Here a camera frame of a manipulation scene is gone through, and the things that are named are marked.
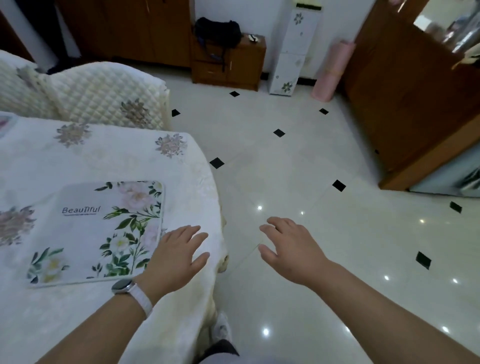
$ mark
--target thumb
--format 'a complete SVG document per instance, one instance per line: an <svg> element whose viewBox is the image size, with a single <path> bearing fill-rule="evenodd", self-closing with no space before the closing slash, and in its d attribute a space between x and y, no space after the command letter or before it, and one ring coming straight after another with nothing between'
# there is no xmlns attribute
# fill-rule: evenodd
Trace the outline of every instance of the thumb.
<svg viewBox="0 0 480 364"><path fill-rule="evenodd" d="M258 246L258 251L262 256L262 259L273 269L275 269L278 256L270 250L270 248L264 244Z"/></svg>
<svg viewBox="0 0 480 364"><path fill-rule="evenodd" d="M205 264L207 264L209 256L209 252L202 253L192 262L191 269L194 276L202 270Z"/></svg>

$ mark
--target black bag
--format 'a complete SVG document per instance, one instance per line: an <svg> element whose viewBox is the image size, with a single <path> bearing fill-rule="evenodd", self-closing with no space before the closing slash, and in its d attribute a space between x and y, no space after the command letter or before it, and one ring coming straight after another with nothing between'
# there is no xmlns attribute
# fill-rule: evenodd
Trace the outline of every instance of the black bag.
<svg viewBox="0 0 480 364"><path fill-rule="evenodd" d="M232 20L228 23L213 22L202 17L195 22L195 35L207 54L214 60L222 62L222 71L225 72L225 52L227 48L235 48L242 38L239 24ZM208 52L207 40L223 48L221 56Z"/></svg>

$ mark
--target dining table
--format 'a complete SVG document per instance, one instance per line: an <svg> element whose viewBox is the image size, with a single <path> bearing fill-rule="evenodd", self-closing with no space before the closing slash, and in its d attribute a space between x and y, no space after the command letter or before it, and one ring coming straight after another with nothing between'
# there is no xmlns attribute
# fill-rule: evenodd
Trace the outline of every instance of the dining table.
<svg viewBox="0 0 480 364"><path fill-rule="evenodd" d="M213 289L227 257L215 180L195 140L187 133L12 117L0 125L2 363L34 363L113 295L114 280L29 284L36 235L48 228L55 194L75 183L143 180L164 186L162 232L200 225L209 235L193 258L210 257L190 283L157 303L120 363L192 362L199 332L215 315Z"/></svg>

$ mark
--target floor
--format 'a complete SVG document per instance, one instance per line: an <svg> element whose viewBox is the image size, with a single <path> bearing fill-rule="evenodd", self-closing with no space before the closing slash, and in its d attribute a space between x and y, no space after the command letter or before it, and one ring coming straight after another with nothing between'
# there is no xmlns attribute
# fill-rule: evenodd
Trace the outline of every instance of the floor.
<svg viewBox="0 0 480 364"><path fill-rule="evenodd" d="M215 160L230 261L214 297L241 354L370 363L315 294L261 260L258 226L269 216L305 225L327 257L480 354L480 201L379 190L376 155L340 97L194 85L188 73L140 68L167 82L174 130Z"/></svg>

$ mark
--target white watch strap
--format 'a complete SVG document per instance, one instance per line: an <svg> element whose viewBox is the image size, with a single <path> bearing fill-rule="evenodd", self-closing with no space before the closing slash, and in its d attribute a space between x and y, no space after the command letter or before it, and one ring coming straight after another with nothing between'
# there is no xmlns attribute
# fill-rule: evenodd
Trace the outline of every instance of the white watch strap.
<svg viewBox="0 0 480 364"><path fill-rule="evenodd" d="M147 295L136 283L133 285L132 288L129 289L128 293L137 300L140 306L144 309L146 318L148 318L152 313L153 306Z"/></svg>

